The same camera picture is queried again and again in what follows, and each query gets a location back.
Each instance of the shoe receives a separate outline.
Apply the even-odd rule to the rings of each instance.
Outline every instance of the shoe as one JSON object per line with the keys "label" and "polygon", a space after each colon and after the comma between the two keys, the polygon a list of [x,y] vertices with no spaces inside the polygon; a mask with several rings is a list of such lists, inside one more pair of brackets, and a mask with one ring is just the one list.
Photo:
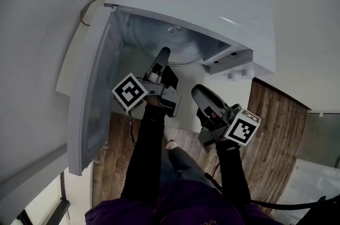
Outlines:
{"label": "shoe", "polygon": [[177,143],[175,140],[170,140],[168,141],[168,143],[166,144],[166,149],[167,150],[172,150],[173,148],[177,147]]}

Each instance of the black and white marker cube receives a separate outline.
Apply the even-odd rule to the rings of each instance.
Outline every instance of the black and white marker cube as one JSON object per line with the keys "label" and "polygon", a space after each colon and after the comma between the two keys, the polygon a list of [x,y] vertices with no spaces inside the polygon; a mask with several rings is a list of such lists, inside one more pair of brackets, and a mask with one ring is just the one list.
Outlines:
{"label": "black and white marker cube", "polygon": [[113,96],[126,114],[147,94],[143,85],[130,73],[113,90]]}
{"label": "black and white marker cube", "polygon": [[243,146],[247,146],[249,141],[255,135],[260,123],[260,117],[247,110],[241,110],[237,113],[233,123],[224,137]]}

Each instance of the washing machine drum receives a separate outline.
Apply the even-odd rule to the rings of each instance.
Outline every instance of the washing machine drum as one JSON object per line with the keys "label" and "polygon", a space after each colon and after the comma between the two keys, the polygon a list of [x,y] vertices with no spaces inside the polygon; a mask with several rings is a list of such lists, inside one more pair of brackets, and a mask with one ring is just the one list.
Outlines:
{"label": "washing machine drum", "polygon": [[170,66],[185,66],[203,58],[210,37],[182,26],[145,16],[130,15],[130,39],[148,56],[156,58],[163,47],[171,50]]}

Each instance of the washing machine door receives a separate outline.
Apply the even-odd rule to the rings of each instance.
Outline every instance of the washing machine door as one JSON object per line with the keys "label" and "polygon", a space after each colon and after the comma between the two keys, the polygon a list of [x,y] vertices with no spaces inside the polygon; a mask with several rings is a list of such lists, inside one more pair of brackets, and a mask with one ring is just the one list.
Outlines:
{"label": "washing machine door", "polygon": [[82,171],[107,141],[117,63],[123,48],[116,16],[99,7],[82,44],[67,120],[69,172]]}

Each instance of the wooden floor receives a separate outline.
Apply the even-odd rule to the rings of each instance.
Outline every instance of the wooden floor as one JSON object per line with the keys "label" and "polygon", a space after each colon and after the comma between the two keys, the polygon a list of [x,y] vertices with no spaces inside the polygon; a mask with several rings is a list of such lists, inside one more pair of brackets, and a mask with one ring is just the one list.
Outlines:
{"label": "wooden floor", "polygon": [[[284,96],[253,82],[248,109],[261,116],[262,122],[249,145],[241,148],[243,169],[252,199],[276,202],[285,187],[295,163],[307,110]],[[133,120],[138,135],[140,120]],[[206,154],[197,133],[165,127],[165,138],[174,139],[211,173],[218,163],[216,150]],[[129,118],[112,113],[108,138],[109,149],[100,153],[100,164],[93,170],[93,206],[103,200],[118,198],[124,186],[126,170],[133,151]],[[220,183],[220,173],[215,176]]]}

